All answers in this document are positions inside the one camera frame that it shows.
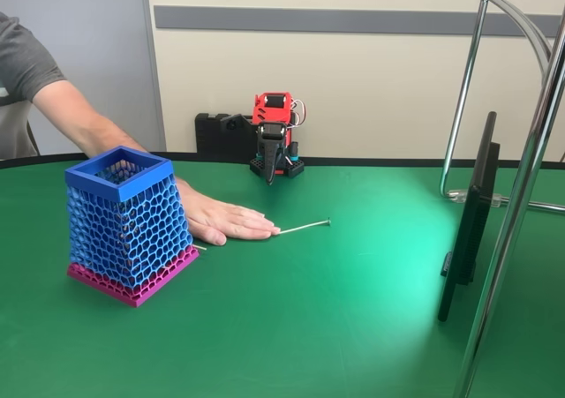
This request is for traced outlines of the person's left hand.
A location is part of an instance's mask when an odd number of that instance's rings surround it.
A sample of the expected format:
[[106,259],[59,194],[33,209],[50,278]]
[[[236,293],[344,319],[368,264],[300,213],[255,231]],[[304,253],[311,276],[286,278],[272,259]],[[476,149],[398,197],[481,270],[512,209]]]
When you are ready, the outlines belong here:
[[222,246],[228,238],[264,240],[280,233],[264,214],[212,199],[179,177],[176,183],[191,234],[208,244]]

